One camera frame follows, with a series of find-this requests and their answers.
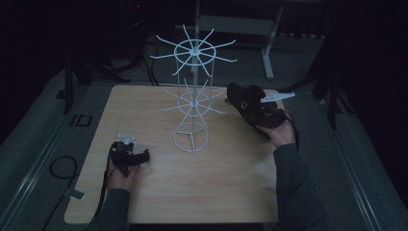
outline dark sleeve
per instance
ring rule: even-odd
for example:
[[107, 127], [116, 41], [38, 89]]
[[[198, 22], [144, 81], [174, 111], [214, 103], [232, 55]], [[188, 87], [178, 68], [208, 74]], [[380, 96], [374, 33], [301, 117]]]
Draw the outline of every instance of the dark sleeve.
[[100, 214], [93, 218], [85, 230], [125, 230], [129, 210], [130, 193], [122, 189], [108, 191]]
[[273, 152], [279, 230], [330, 230], [316, 184], [295, 144]]

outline black cable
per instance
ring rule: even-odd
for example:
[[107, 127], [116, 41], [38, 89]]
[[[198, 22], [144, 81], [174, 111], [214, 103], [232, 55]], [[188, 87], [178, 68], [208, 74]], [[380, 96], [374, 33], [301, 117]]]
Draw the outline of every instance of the black cable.
[[141, 58], [144, 65], [146, 66], [146, 72], [147, 72], [147, 77], [149, 77], [150, 83], [152, 86], [154, 86], [154, 81], [152, 79], [152, 76], [150, 75], [150, 68], [149, 68], [149, 64], [147, 63], [147, 60], [144, 58], [144, 56]]
[[[57, 173], [55, 173], [55, 171], [54, 171], [54, 164], [56, 164], [59, 160], [64, 159], [64, 158], [70, 159], [72, 161], [72, 163], [74, 164], [74, 169], [72, 171], [72, 175], [61, 176], [61, 175], [58, 175]], [[79, 175], [79, 172], [77, 172], [78, 171], [78, 164], [77, 164], [76, 160], [71, 156], [62, 156], [62, 157], [54, 160], [51, 163], [50, 167], [49, 167], [49, 171], [50, 171], [52, 176], [54, 176], [54, 177], [56, 177], [58, 179], [64, 179], [64, 180], [69, 179], [69, 183], [68, 183], [68, 186], [66, 187], [65, 192], [60, 196], [60, 199], [58, 200], [57, 204], [54, 206], [54, 209], [52, 210], [50, 216], [48, 217], [47, 221], [45, 222], [44, 226], [42, 227], [42, 230], [45, 230], [47, 228], [49, 221], [54, 216], [55, 212], [57, 211], [57, 208], [60, 206], [60, 204], [63, 201], [65, 195], [68, 192], [68, 190], [71, 188], [71, 185], [72, 185], [75, 177], [77, 177]]]
[[126, 75], [135, 72], [136, 70], [138, 70], [138, 68], [140, 68], [140, 65], [141, 65], [141, 60], [139, 61], [139, 63], [137, 64], [137, 66], [135, 66], [133, 69], [127, 71], [126, 73], [120, 73], [119, 76], [123, 78], [123, 77], [125, 77]]
[[291, 124], [291, 126], [293, 127], [293, 131], [294, 131], [294, 142], [296, 144], [297, 150], [300, 150], [299, 144], [299, 131], [297, 130], [296, 126], [294, 125], [294, 118], [292, 116], [292, 114], [289, 111], [284, 111], [285, 112], [285, 118], [286, 120]]
[[98, 207], [96, 208], [95, 214], [93, 215], [94, 218], [98, 216], [99, 213], [101, 212], [103, 202], [105, 201], [106, 186], [108, 184], [108, 177], [109, 177], [109, 162], [111, 160], [111, 150], [113, 147], [114, 145], [112, 144], [111, 148], [109, 148], [108, 158], [106, 161], [106, 168], [105, 168], [105, 172], [103, 173], [103, 183], [102, 183], [102, 188], [101, 188], [101, 194], [99, 195]]
[[[155, 52], [155, 55], [154, 55], [154, 56], [157, 56], [157, 54], [159, 54], [159, 48], [157, 47], [156, 44], [154, 44], [154, 43], [151, 42], [151, 41], [147, 41], [146, 44], [151, 45], [151, 46], [153, 46], [153, 47], [155, 48], [156, 52]], [[155, 62], [156, 62], [156, 59], [153, 59], [152, 65], [150, 66], [150, 74], [151, 74], [151, 77], [152, 77], [152, 79], [153, 79], [155, 85], [156, 85], [156, 86], [159, 86], [159, 82], [157, 82], [156, 77], [154, 76], [154, 72], [153, 72], [153, 66], [154, 66], [154, 63], [155, 63]]]
[[273, 225], [272, 231], [278, 231], [279, 230], [279, 226], [278, 223], [276, 223], [275, 225]]
[[141, 63], [141, 59], [138, 59], [137, 57], [134, 57], [134, 58], [130, 59], [130, 63], [125, 64], [123, 66], [114, 67], [114, 68], [112, 68], [112, 71], [115, 72], [115, 73], [119, 73], [119, 72], [128, 70], [128, 69], [130, 69], [130, 68], [132, 68], [132, 67], [134, 67], [136, 65], [140, 65], [140, 63]]

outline gray mat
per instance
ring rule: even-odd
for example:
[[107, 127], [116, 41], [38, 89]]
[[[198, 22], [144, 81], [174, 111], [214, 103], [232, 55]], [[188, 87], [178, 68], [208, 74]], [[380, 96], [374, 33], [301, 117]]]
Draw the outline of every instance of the gray mat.
[[[171, 53], [171, 47], [158, 45], [161, 54]], [[265, 78], [259, 49], [239, 47], [222, 49], [219, 51], [220, 57], [238, 61], [232, 64], [217, 62], [214, 85], [226, 86], [230, 82], [236, 82], [241, 85], [255, 84], [265, 89], [284, 88], [304, 77], [320, 45], [321, 40], [315, 38], [277, 38], [270, 55], [275, 73], [273, 81]], [[154, 54], [153, 47], [148, 47], [146, 56], [152, 54]], [[175, 77], [171, 76], [175, 71], [174, 60], [156, 61], [154, 71], [160, 83], [176, 83]], [[183, 76], [187, 78], [191, 76], [188, 70], [183, 71]], [[148, 84], [147, 74], [143, 68], [122, 73], [122, 75], [132, 80], [132, 85]], [[64, 118], [61, 115], [64, 103], [54, 99], [55, 94], [63, 87], [63, 82], [62, 76], [57, 76], [50, 82], [32, 110], [1, 147], [0, 164], [4, 169], [4, 173], [0, 176], [1, 213], [13, 197], [13, 192], [17, 190], [27, 169], [46, 145], [52, 131]], [[70, 155], [77, 160], [81, 168], [109, 92], [115, 84], [102, 77], [95, 78], [84, 101], [73, 112], [76, 115], [93, 116], [92, 124], [90, 127], [66, 127], [51, 161], [63, 155]], [[352, 163], [365, 189], [370, 206], [377, 214], [380, 227], [383, 230], [406, 230], [408, 227], [406, 209], [400, 202], [360, 122], [355, 115], [343, 110], [343, 114], [336, 115], [339, 129], [333, 131], [321, 112], [327, 110], [326, 106], [321, 106], [310, 95], [313, 87], [314, 83], [301, 88], [296, 98], [287, 99], [284, 104], [296, 118], [300, 131], [301, 155], [316, 177], [321, 198], [334, 228], [336, 230], [368, 229], [360, 207], [356, 203], [355, 192], [350, 188], [344, 174], [341, 163], [343, 153]], [[55, 169], [61, 175], [69, 175], [72, 164], [64, 159], [55, 165]], [[46, 168], [11, 230], [40, 230], [60, 196], [65, 192], [67, 184], [67, 180], [51, 176]], [[58, 207], [50, 220], [48, 230], [81, 230], [84, 227], [84, 225], [69, 225], [64, 222], [67, 202], [68, 198], [65, 198]]]

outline wire spinner rack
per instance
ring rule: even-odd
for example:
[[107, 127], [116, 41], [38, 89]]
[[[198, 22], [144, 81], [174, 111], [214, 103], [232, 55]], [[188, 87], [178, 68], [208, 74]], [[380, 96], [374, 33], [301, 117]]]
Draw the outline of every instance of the wire spinner rack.
[[[209, 141], [208, 126], [203, 116], [210, 111], [225, 114], [225, 112], [215, 110], [211, 107], [212, 99], [221, 95], [221, 93], [212, 95], [215, 61], [221, 60], [229, 63], [237, 61], [218, 57], [217, 48], [231, 45], [235, 41], [212, 45], [207, 39], [213, 33], [214, 29], [204, 39], [190, 38], [184, 25], [183, 29], [187, 39], [178, 44], [157, 36], [157, 39], [160, 41], [174, 46], [173, 54], [150, 57], [153, 59], [175, 58], [176, 60], [177, 69], [172, 75], [177, 76], [177, 94], [171, 93], [168, 90], [166, 90], [166, 92], [178, 99], [177, 106], [163, 110], [179, 109], [184, 114], [182, 121], [174, 130], [174, 143], [183, 151], [197, 152], [202, 150]], [[191, 68], [192, 84], [188, 84], [186, 78], [183, 78], [183, 83], [181, 83], [180, 71], [185, 66]], [[198, 86], [199, 67], [204, 70], [207, 76], [202, 86]]]

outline black controller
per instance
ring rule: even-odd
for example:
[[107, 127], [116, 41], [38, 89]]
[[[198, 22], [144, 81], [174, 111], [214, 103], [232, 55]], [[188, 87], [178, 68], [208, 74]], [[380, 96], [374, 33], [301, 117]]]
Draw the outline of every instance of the black controller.
[[275, 102], [262, 103], [251, 116], [254, 124], [267, 128], [277, 128], [287, 119], [285, 111], [277, 108]]
[[149, 149], [145, 149], [140, 154], [135, 154], [132, 153], [133, 147], [134, 144], [132, 142], [125, 144], [122, 141], [116, 141], [112, 144], [109, 151], [112, 162], [125, 176], [129, 174], [128, 167], [138, 166], [150, 160]]

